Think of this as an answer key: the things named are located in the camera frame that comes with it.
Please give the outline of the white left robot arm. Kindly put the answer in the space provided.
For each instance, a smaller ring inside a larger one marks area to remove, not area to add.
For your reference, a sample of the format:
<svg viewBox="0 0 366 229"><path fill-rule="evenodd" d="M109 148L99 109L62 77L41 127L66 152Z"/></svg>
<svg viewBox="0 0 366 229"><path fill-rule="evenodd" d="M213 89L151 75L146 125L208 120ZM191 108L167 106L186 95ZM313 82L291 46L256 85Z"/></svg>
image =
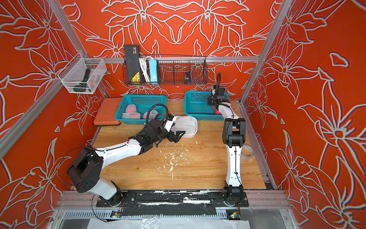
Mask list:
<svg viewBox="0 0 366 229"><path fill-rule="evenodd" d="M171 130L177 120L177 116L168 114L164 120L149 121L138 134L124 143L106 148L84 147L67 169L68 177L79 193L92 192L109 202L121 201L119 187L101 178L101 171L120 160L142 155L165 139L179 142L185 131Z"/></svg>

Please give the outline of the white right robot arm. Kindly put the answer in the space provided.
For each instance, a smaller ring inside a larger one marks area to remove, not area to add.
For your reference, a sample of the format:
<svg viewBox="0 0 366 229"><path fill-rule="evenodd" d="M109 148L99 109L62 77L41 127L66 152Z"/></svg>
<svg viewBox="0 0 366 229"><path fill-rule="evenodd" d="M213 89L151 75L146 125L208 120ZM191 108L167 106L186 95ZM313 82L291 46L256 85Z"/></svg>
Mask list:
<svg viewBox="0 0 366 229"><path fill-rule="evenodd" d="M227 205L239 205L244 193L241 180L241 154L246 141L246 121L232 109L223 95L211 95L207 104L215 107L224 118L223 143L227 149L227 176L223 188L223 201Z"/></svg>

